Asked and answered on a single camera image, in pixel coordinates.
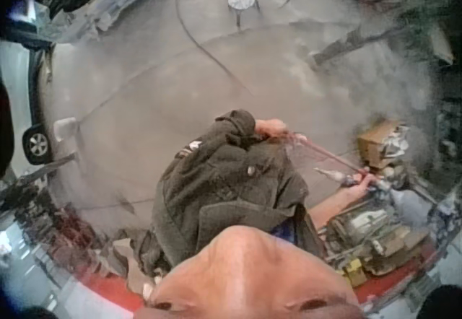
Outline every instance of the wheel rim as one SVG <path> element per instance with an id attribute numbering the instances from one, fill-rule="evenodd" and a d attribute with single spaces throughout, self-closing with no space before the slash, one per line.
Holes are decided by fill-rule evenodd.
<path id="1" fill-rule="evenodd" d="M 48 151 L 48 141 L 43 134 L 34 134 L 29 140 L 29 149 L 37 157 L 42 157 Z"/>

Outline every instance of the dark gray jacket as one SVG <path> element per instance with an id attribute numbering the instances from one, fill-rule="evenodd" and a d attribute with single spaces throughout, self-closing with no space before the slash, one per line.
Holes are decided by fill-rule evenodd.
<path id="1" fill-rule="evenodd" d="M 270 232 L 294 219 L 297 246 L 320 255 L 303 206 L 307 194 L 284 146 L 255 135 L 253 116 L 234 110 L 217 118 L 166 169 L 155 196 L 154 233 L 176 266 L 232 225 Z"/>

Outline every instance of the car tire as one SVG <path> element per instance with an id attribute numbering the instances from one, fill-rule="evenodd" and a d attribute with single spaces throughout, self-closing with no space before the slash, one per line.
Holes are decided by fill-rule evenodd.
<path id="1" fill-rule="evenodd" d="M 46 164 L 51 161 L 51 144 L 45 128 L 39 124 L 31 126 L 22 135 L 22 148 L 27 161 L 32 165 Z"/>

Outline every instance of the eye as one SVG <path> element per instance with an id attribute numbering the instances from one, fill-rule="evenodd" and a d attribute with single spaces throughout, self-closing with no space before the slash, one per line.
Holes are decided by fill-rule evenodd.
<path id="1" fill-rule="evenodd" d="M 171 310 L 172 304 L 170 302 L 159 302 L 156 305 L 154 305 L 154 308 L 156 310 Z"/>
<path id="2" fill-rule="evenodd" d="M 309 300 L 305 301 L 302 303 L 300 306 L 300 312 L 304 310 L 317 310 L 318 308 L 325 307 L 327 306 L 327 302 L 321 299 L 314 299 L 314 300 Z"/>

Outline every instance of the hand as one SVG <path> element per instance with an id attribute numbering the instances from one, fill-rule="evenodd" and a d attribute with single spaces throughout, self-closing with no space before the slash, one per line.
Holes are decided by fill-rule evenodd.
<path id="1" fill-rule="evenodd" d="M 356 200 L 359 200 L 366 196 L 369 184 L 376 180 L 375 176 L 371 174 L 368 174 L 364 178 L 362 178 L 362 176 L 359 173 L 357 173 L 353 175 L 353 178 L 361 182 L 358 185 L 353 185 L 349 188 L 340 189 L 340 191 L 346 196 L 346 199 L 349 201 L 349 203 L 355 202 Z"/>
<path id="2" fill-rule="evenodd" d="M 255 132 L 269 137 L 279 137 L 287 134 L 286 124 L 279 119 L 261 120 L 255 122 Z"/>

